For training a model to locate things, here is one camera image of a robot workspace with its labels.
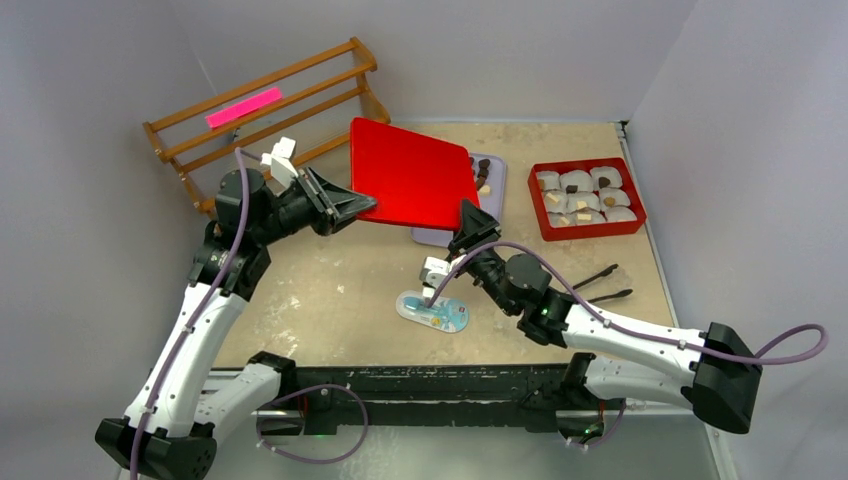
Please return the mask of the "red box lid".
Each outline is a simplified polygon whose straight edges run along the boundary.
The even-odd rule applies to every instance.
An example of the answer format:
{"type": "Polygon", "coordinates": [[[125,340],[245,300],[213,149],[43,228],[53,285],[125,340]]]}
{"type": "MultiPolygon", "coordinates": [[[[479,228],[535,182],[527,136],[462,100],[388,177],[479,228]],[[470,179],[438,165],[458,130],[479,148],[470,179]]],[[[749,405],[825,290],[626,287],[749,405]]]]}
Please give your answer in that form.
{"type": "Polygon", "coordinates": [[[454,143],[357,117],[350,166],[352,189],[376,200],[361,221],[456,230],[462,204],[480,205],[470,154],[454,143]]]}

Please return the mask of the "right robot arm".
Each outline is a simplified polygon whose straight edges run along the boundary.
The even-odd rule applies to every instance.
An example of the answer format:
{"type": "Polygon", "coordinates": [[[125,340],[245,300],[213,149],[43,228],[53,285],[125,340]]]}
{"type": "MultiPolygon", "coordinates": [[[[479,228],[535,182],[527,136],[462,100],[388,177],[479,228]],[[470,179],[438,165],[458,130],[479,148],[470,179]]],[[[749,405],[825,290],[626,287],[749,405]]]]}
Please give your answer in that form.
{"type": "Polygon", "coordinates": [[[572,287],[552,287],[550,264],[523,246],[503,259],[495,250],[503,243],[498,221],[461,201],[449,258],[504,314],[517,317],[526,338],[542,346],[609,353],[637,375],[625,381],[595,357],[562,379],[569,404],[643,398],[690,408],[723,431],[749,432],[762,368],[733,328],[716,322],[705,331],[665,328],[605,311],[580,299],[572,287]]]}

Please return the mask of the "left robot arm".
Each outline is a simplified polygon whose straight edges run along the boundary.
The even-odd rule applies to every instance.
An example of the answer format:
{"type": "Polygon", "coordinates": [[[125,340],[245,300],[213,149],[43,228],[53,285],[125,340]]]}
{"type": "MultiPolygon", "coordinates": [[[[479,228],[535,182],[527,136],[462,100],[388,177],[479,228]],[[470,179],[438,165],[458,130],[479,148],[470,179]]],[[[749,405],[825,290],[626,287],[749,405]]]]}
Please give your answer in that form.
{"type": "Polygon", "coordinates": [[[235,321],[270,266],[272,243],[309,228],[328,236],[376,200],[299,170],[280,194],[252,168],[225,175],[174,328],[143,387],[96,443],[132,478],[201,479],[229,433],[259,407],[284,409],[299,392],[294,361],[261,352],[225,387],[203,387],[235,321]]]}

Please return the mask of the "metal tongs with black tips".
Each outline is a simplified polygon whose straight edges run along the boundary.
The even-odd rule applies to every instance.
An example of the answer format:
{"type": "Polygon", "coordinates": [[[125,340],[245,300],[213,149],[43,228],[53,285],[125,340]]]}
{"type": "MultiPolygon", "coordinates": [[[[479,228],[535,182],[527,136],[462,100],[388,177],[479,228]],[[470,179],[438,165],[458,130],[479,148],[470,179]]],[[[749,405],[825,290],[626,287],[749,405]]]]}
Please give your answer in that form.
{"type": "MultiPolygon", "coordinates": [[[[573,289],[575,291],[577,291],[578,293],[580,293],[582,290],[585,290],[587,287],[591,287],[594,284],[604,283],[606,281],[606,279],[608,277],[612,276],[619,268],[620,268],[620,265],[618,263],[613,263],[613,264],[607,266],[606,268],[604,268],[603,270],[601,270],[600,272],[598,272],[598,273],[596,273],[596,274],[594,274],[594,275],[592,275],[592,276],[590,276],[590,277],[588,277],[588,278],[586,278],[586,279],[584,279],[580,282],[577,282],[576,284],[573,285],[573,289]]],[[[595,296],[595,297],[592,297],[592,298],[583,297],[583,299],[585,301],[587,301],[588,303],[598,304],[598,303],[601,303],[601,302],[607,302],[607,301],[613,301],[613,300],[619,300],[619,299],[627,298],[627,297],[631,296],[633,293],[634,293],[634,290],[632,288],[623,288],[623,289],[620,289],[620,290],[615,291],[615,292],[606,293],[606,294],[595,296]]]]}

